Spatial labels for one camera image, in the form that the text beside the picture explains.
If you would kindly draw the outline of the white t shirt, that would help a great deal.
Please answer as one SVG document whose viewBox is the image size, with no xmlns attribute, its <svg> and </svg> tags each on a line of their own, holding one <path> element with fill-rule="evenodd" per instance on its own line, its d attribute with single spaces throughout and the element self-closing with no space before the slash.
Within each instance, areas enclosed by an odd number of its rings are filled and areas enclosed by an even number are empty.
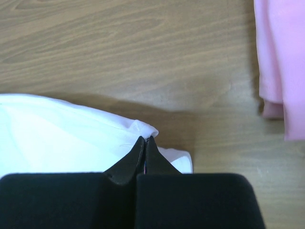
<svg viewBox="0 0 305 229">
<path fill-rule="evenodd" d="M 139 137 L 158 130 L 139 120 L 63 100 L 0 96 L 0 174 L 104 172 Z"/>
</svg>

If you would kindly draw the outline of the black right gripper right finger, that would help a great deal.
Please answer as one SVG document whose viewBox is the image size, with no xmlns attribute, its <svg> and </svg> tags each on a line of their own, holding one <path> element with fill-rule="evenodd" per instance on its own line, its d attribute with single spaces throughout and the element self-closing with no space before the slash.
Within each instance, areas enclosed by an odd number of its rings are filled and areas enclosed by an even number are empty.
<svg viewBox="0 0 305 229">
<path fill-rule="evenodd" d="M 145 147 L 145 174 L 177 175 L 181 174 L 159 151 L 153 136 L 149 137 Z"/>
</svg>

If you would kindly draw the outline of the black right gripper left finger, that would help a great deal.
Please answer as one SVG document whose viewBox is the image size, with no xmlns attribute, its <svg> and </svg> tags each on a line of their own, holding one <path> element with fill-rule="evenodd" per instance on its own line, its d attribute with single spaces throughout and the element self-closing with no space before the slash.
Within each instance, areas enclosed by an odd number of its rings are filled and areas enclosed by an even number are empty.
<svg viewBox="0 0 305 229">
<path fill-rule="evenodd" d="M 130 152 L 103 174 L 116 185 L 127 185 L 134 180 L 134 177 L 144 171 L 144 163 L 145 139 L 140 136 Z"/>
</svg>

